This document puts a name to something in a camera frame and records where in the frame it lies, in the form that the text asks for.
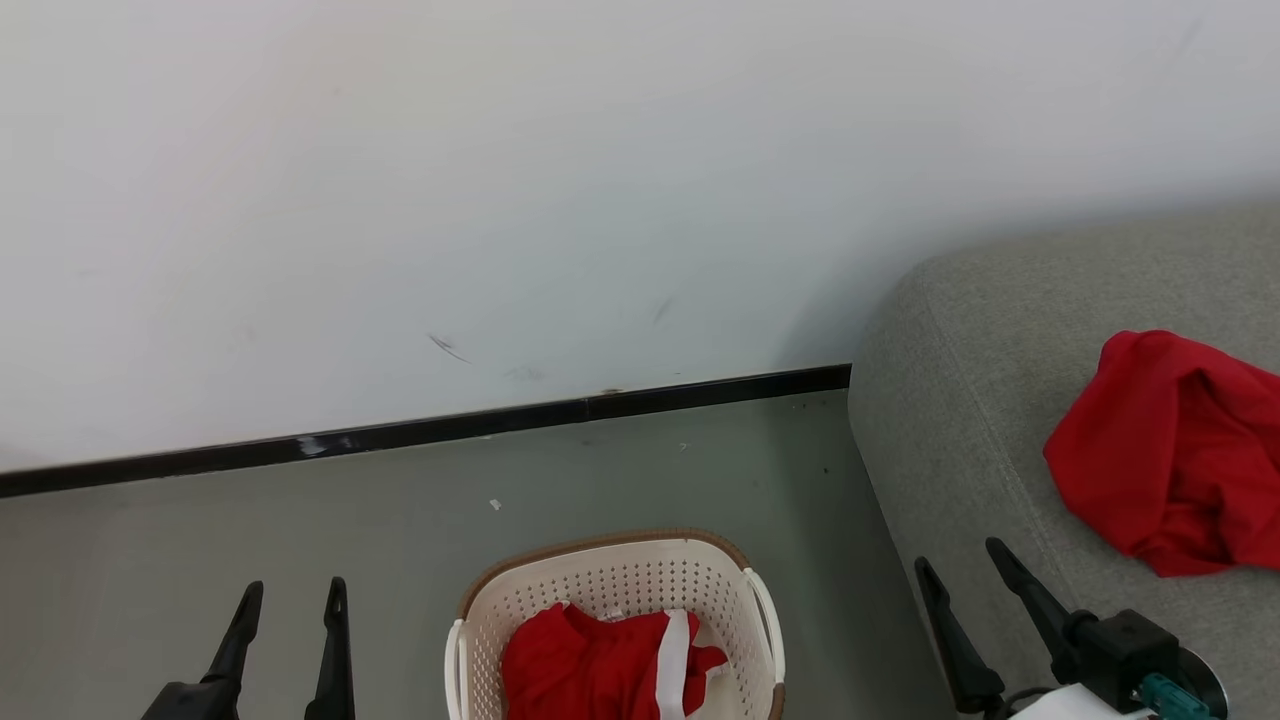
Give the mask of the plain red garment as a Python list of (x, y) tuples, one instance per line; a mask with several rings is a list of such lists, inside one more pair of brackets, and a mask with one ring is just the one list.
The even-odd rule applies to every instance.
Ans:
[(1280, 375), (1124, 331), (1044, 445), (1065, 506), (1160, 577), (1280, 571)]

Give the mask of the cream perforated laundry basket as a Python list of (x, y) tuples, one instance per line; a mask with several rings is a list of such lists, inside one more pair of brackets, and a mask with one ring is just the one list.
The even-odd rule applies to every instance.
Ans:
[(728, 657), (698, 720), (783, 720), (785, 638), (748, 557), (708, 530), (625, 532), (554, 544), (485, 570), (460, 601), (444, 652), (449, 720), (506, 720), (500, 656), (520, 624), (554, 603), (618, 621), (684, 610)]

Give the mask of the grey fabric sofa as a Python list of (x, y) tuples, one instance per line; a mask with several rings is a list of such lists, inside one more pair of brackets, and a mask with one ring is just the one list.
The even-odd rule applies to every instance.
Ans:
[(1231, 720), (1280, 720), (1280, 574), (1161, 579), (1062, 503), (1044, 442), (1120, 331), (1166, 329), (1280, 374), (1280, 200), (1069, 225), (910, 270), (852, 363), (852, 434), (902, 565), (929, 559), (1012, 691), (1050, 653), (998, 537), (1070, 609), (1134, 609), (1220, 676)]

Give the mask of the red garment with white stripes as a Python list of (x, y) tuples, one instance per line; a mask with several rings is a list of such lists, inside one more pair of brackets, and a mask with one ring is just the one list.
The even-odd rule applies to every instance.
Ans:
[(500, 661), (507, 720), (690, 720), (727, 653), (698, 644), (696, 615), (616, 621), (556, 603), (525, 621)]

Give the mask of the black skirting board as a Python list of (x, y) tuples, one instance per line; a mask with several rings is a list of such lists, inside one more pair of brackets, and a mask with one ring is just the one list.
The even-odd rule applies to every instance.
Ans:
[(845, 389), (847, 364), (765, 373), (723, 380), (608, 392), (548, 404), (499, 407), (481, 413), (325, 430), (252, 442), (188, 448), (0, 471), (0, 500), (218, 471), (269, 468), (289, 462), (344, 457), (511, 432), (613, 420)]

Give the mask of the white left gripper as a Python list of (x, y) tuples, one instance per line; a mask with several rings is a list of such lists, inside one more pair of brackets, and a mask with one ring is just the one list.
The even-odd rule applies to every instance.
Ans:
[[(170, 682), (140, 720), (239, 720), (244, 664), (257, 635), (264, 583), (251, 582), (241, 596), (204, 683)], [(355, 683), (346, 580), (333, 577), (323, 611), (325, 644), (314, 698), (305, 720), (355, 720)]]

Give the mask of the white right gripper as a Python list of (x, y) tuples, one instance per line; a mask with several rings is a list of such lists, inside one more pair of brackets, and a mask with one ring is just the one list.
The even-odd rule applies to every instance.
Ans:
[[(1179, 641), (1138, 612), (1101, 620), (1068, 612), (1000, 539), (986, 551), (1004, 584), (1021, 601), (1044, 647), (1056, 689), (1024, 691), (1010, 701), (1010, 720), (1181, 720)], [(916, 585), (940, 665), (960, 714), (995, 714), (1005, 684), (978, 653), (951, 607), (943, 582), (925, 557), (914, 561)]]

